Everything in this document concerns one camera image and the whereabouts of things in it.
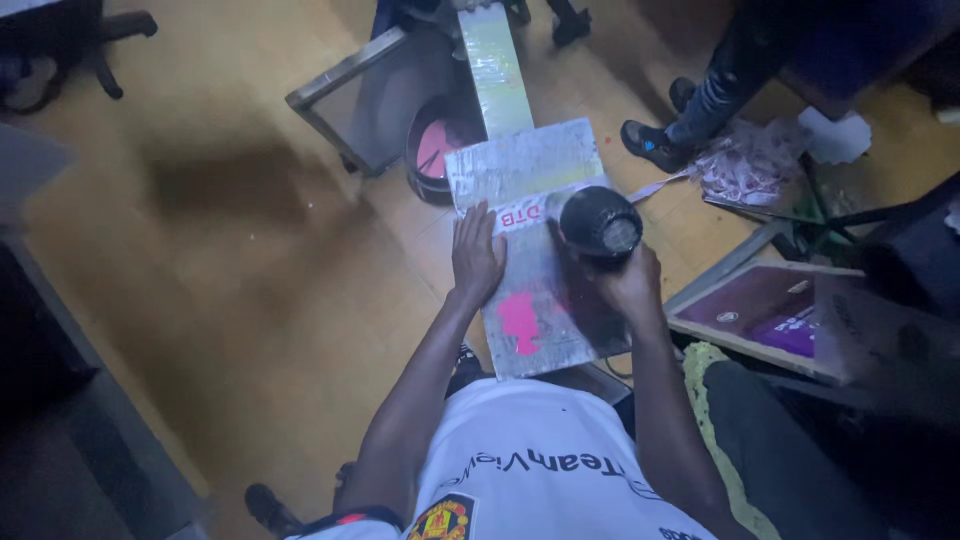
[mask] pink paint splotch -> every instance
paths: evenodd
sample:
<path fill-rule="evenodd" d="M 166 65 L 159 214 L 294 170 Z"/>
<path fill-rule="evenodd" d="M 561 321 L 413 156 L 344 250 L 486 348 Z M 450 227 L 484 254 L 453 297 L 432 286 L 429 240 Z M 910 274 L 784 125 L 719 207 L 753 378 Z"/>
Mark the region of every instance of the pink paint splotch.
<path fill-rule="evenodd" d="M 540 350 L 540 346 L 534 343 L 534 338 L 540 336 L 540 328 L 531 304 L 533 298 L 529 292 L 520 292 L 496 307 L 496 312 L 503 319 L 503 333 L 516 337 L 518 355 L 532 355 Z"/>

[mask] chair leg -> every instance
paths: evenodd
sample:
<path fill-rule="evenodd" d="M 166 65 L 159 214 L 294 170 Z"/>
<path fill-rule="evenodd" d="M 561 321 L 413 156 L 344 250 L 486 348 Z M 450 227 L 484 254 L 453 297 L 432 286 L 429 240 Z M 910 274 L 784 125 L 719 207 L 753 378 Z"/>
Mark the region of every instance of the chair leg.
<path fill-rule="evenodd" d="M 138 34 L 150 37 L 156 34 L 156 30 L 156 21 L 149 12 L 120 13 L 104 17 L 100 21 L 100 42 L 116 41 Z"/>
<path fill-rule="evenodd" d="M 104 88 L 104 91 L 113 99 L 120 99 L 123 97 L 123 88 L 117 84 L 117 80 L 113 78 L 113 72 L 110 71 L 110 66 L 107 64 L 107 57 L 104 56 L 104 50 L 98 47 L 93 47 L 90 51 L 90 61 L 92 63 L 93 72 L 97 74 L 97 81 L 100 81 L 100 86 Z"/>

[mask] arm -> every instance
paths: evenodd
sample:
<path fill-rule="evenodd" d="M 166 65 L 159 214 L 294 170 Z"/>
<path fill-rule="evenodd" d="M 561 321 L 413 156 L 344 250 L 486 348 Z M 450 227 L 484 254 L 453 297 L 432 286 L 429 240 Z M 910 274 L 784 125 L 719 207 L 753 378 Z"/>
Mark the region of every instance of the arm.
<path fill-rule="evenodd" d="M 644 476 L 666 501 L 720 540 L 754 539 L 733 518 L 727 488 L 686 395 L 660 304 L 657 255 L 641 244 L 622 272 L 598 275 L 595 282 L 633 335 L 636 441 Z"/>
<path fill-rule="evenodd" d="M 334 512 L 384 505 L 408 524 L 417 477 L 444 413 L 444 393 L 460 343 L 506 267 L 507 244 L 492 241 L 494 212 L 469 209 L 453 234 L 455 286 L 383 405 L 373 415 L 360 455 Z"/>

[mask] white t-shirt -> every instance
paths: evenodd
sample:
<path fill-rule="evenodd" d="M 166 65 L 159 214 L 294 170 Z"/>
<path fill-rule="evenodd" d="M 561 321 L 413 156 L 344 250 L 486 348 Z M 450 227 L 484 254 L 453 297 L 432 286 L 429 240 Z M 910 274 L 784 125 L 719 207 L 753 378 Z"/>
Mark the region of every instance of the white t-shirt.
<path fill-rule="evenodd" d="M 536 380 L 478 380 L 450 397 L 420 473 L 417 519 L 360 521 L 310 540 L 715 540 L 647 484 L 612 407 Z"/>

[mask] yellow floor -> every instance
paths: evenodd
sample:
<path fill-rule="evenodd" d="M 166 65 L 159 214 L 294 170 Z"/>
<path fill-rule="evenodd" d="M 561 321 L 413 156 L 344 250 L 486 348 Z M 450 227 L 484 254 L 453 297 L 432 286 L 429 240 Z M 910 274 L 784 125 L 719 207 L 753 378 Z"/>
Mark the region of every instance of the yellow floor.
<path fill-rule="evenodd" d="M 593 36 L 557 52 L 545 4 L 530 0 L 534 22 L 517 34 L 524 80 L 537 124 L 589 117 L 605 166 L 632 190 L 665 175 L 628 155 L 620 124 L 670 120 L 670 81 L 699 78 L 730 8 L 591 5 Z M 373 0 L 111 8 L 150 10 L 159 33 L 111 48 L 123 100 L 78 73 L 25 121 L 77 157 L 29 202 L 26 238 L 168 453 L 210 496 L 215 537 L 267 538 L 246 516 L 244 487 L 269 483 L 306 519 L 329 510 L 334 473 L 355 457 L 453 285 L 452 213 L 417 200 L 399 168 L 365 184 L 349 177 L 283 101 L 366 42 Z M 803 106 L 773 83 L 745 115 L 766 121 Z M 925 121 L 923 102 L 911 107 L 909 122 Z M 871 121 L 892 115 L 872 110 Z M 956 148 L 957 132 L 943 129 L 913 130 L 911 144 L 926 156 Z M 877 139 L 898 148 L 896 129 Z M 946 150 L 935 158 L 912 186 L 960 166 Z M 895 182 L 896 160 L 885 159 L 878 168 Z M 752 230 L 687 183 L 640 211 L 665 297 Z M 484 348 L 482 326 L 469 336 Z"/>

